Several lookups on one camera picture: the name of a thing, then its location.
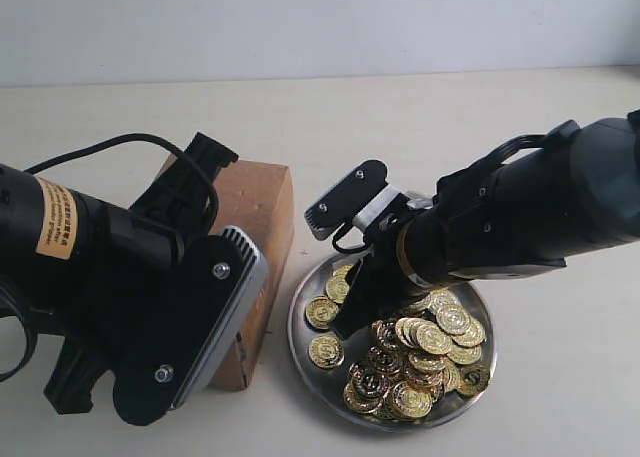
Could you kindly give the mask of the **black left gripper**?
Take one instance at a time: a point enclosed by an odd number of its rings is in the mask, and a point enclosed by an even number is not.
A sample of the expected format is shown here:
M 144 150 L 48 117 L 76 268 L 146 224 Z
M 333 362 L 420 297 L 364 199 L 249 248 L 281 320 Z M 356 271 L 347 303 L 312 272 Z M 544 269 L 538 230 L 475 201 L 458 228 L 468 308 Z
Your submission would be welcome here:
M 45 387 L 61 414 L 91 409 L 96 381 L 113 373 L 170 273 L 194 241 L 212 235 L 218 197 L 211 178 L 237 155 L 203 134 L 173 154 L 128 208 L 73 196 L 75 222 L 62 234 L 71 248 L 52 259 L 53 279 L 42 294 L 64 338 Z

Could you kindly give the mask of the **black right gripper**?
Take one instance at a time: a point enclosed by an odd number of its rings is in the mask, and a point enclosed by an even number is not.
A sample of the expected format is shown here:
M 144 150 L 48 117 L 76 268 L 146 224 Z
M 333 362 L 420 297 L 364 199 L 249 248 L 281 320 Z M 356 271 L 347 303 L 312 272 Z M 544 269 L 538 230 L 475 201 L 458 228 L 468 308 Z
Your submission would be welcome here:
M 435 203 L 420 193 L 381 191 L 356 215 L 353 223 L 370 250 L 345 274 L 347 296 L 330 321 L 330 329 L 341 340 L 440 287 L 410 262 L 405 242 L 411 223 Z

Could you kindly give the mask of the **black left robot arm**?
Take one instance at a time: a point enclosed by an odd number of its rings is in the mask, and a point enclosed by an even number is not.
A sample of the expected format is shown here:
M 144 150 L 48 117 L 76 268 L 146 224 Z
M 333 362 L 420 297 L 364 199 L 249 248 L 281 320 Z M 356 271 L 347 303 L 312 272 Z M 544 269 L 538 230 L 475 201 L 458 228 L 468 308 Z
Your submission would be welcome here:
M 180 407 L 232 340 L 244 266 L 234 230 L 212 234 L 214 182 L 234 151 L 204 134 L 131 205 L 51 182 L 42 167 L 1 169 L 1 313 L 26 349 L 63 339 L 44 394 L 59 414 L 92 409 L 106 373 L 126 422 Z

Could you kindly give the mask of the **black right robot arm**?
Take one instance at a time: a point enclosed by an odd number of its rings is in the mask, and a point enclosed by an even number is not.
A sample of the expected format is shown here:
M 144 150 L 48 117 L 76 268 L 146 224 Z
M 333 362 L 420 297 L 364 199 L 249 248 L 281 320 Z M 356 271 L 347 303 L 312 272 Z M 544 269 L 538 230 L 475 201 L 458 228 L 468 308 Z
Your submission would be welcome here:
M 639 115 L 515 138 L 441 178 L 429 204 L 397 192 L 365 215 L 369 252 L 330 324 L 341 339 L 444 287 L 537 276 L 636 242 Z

